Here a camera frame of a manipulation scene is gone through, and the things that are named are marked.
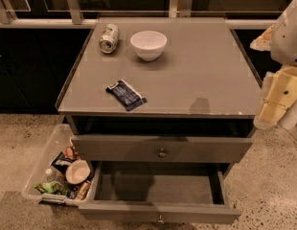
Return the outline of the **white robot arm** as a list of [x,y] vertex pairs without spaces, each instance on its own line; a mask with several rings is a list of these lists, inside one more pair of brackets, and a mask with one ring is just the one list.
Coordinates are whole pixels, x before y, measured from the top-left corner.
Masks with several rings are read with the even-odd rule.
[[250,48],[269,51],[282,64],[263,78],[261,100],[254,119],[258,129],[297,124],[297,0],[292,0],[277,21],[252,41]]

